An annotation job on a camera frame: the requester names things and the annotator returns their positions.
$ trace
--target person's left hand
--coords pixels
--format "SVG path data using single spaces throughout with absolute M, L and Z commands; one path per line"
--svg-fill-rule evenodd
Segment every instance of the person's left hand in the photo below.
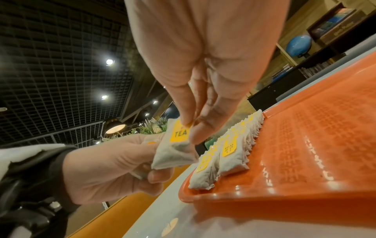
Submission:
M 77 149 L 65 157 L 63 177 L 73 203 L 78 205 L 115 200 L 132 193 L 157 196 L 174 169 L 152 170 L 147 180 L 139 180 L 129 172 L 153 161 L 159 142 L 142 144 L 146 137 L 161 139 L 161 134 L 134 134 L 100 145 Z

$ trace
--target white table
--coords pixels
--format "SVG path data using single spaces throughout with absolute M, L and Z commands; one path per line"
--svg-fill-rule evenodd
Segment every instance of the white table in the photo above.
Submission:
M 142 214 L 123 238 L 160 238 L 163 230 L 170 230 L 164 237 L 174 238 L 374 238 L 376 229 L 342 227 L 294 222 L 265 220 L 235 220 L 214 217 L 196 222 L 192 204 L 179 200 L 178 191 L 185 178 L 196 168 L 190 166 Z

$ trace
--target lamp shade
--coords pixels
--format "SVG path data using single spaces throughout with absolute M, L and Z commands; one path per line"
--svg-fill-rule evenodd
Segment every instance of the lamp shade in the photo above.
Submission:
M 121 123 L 117 118 L 108 119 L 106 121 L 106 134 L 113 134 L 125 127 L 125 124 Z

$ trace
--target black grid ceiling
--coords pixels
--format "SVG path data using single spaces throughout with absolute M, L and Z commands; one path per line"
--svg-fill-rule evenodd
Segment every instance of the black grid ceiling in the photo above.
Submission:
M 103 134 L 102 120 L 121 116 L 133 82 L 129 65 L 143 64 L 129 26 L 47 1 L 1 1 L 0 9 L 0 97 L 8 107 L 0 145 L 98 121 L 54 135 L 57 143 L 90 145 Z M 46 136 L 19 145 L 52 142 Z

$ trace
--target green object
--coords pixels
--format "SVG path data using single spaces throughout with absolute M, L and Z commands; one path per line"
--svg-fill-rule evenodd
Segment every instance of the green object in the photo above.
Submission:
M 218 140 L 217 138 L 213 138 L 213 139 L 205 142 L 206 149 L 208 150 L 210 148 L 210 146 L 212 146 L 214 144 L 214 142 L 216 142 L 217 140 Z

